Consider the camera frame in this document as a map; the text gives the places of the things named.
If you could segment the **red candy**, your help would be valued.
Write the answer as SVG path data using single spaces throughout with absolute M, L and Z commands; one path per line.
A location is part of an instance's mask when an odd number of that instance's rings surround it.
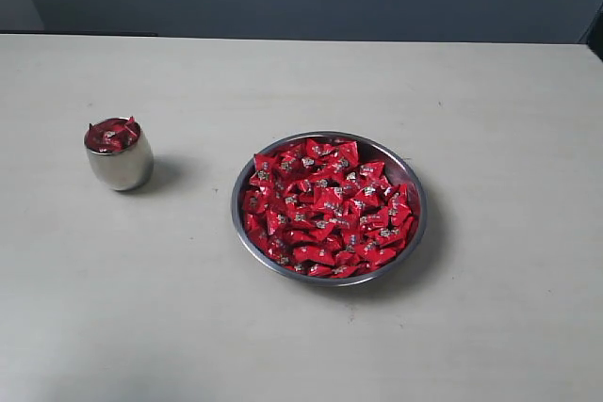
M 130 117 L 124 124 L 123 129 L 127 133 L 127 143 L 131 145 L 139 139 L 140 127 L 134 117 Z
M 101 136 L 100 153 L 116 153 L 128 146 L 129 133 L 125 129 L 119 131 L 106 130 Z
M 105 131 L 102 127 L 90 123 L 89 130 L 84 138 L 84 143 L 86 147 L 91 149 L 92 151 L 101 153 L 102 150 L 106 147 L 106 144 L 104 142 L 104 134 Z

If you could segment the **steel cup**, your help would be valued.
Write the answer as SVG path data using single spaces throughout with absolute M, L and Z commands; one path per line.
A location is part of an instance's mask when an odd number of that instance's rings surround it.
M 129 118 L 109 118 L 94 125 L 102 127 L 104 131 L 119 131 Z M 120 152 L 97 153 L 84 143 L 93 173 L 99 181 L 115 191 L 137 189 L 145 185 L 152 176 L 154 154 L 140 125 L 139 127 L 139 139 Z

